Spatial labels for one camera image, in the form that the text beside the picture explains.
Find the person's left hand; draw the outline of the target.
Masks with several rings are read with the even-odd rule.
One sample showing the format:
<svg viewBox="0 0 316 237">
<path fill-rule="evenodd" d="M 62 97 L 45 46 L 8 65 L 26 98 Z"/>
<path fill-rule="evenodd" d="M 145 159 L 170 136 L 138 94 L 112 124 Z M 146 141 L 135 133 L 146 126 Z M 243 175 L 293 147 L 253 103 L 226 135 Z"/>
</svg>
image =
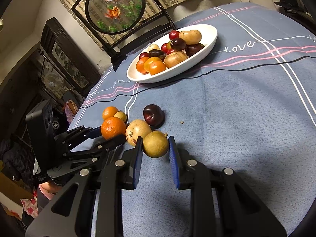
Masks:
<svg viewBox="0 0 316 237">
<path fill-rule="evenodd" d="M 39 190 L 49 200 L 51 200 L 63 187 L 53 181 L 47 181 L 39 185 Z"/>
</svg>

